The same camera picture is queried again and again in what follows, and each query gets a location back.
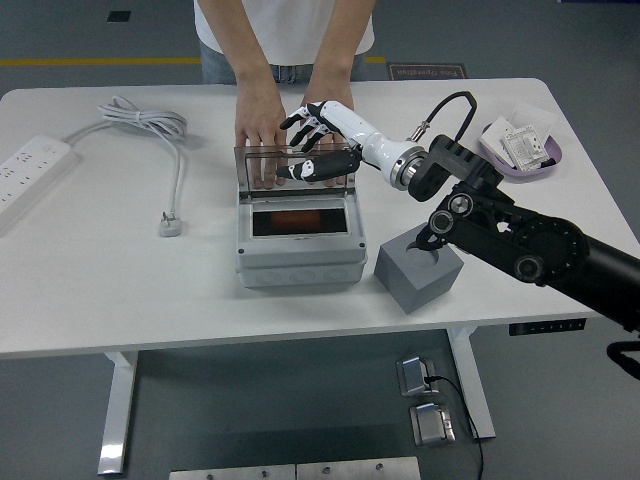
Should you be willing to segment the person's left hand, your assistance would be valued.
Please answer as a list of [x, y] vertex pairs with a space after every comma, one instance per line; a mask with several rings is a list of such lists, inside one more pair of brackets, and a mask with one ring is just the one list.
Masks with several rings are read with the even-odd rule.
[[[309, 85], [307, 92], [305, 93], [301, 105], [307, 105], [310, 103], [320, 103], [323, 101], [337, 101], [343, 104], [347, 109], [352, 110], [354, 108], [353, 96], [350, 90], [350, 85], [346, 86], [321, 86]], [[322, 146], [333, 143], [346, 143], [344, 137], [339, 133], [324, 134], [321, 138], [317, 139], [313, 143], [313, 148], [318, 150]]]

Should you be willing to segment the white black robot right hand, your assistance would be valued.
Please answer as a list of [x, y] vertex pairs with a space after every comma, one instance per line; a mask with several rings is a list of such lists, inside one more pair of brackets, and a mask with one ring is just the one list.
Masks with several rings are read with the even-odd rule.
[[285, 118], [280, 128], [287, 130], [296, 122], [301, 122], [302, 127], [291, 140], [291, 146], [306, 139], [301, 151], [308, 152], [324, 136], [337, 133], [352, 149], [360, 152], [367, 164], [378, 168], [383, 178], [398, 190], [408, 188], [408, 181], [402, 179], [405, 169], [418, 158], [419, 152], [424, 151], [416, 142], [387, 138], [338, 101], [301, 106]]

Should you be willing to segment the person's right hand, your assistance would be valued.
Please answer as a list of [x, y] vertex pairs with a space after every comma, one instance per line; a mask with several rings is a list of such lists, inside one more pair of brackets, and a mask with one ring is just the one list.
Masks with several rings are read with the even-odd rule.
[[235, 146], [284, 146], [287, 135], [280, 128], [285, 111], [276, 84], [248, 80], [238, 82]]

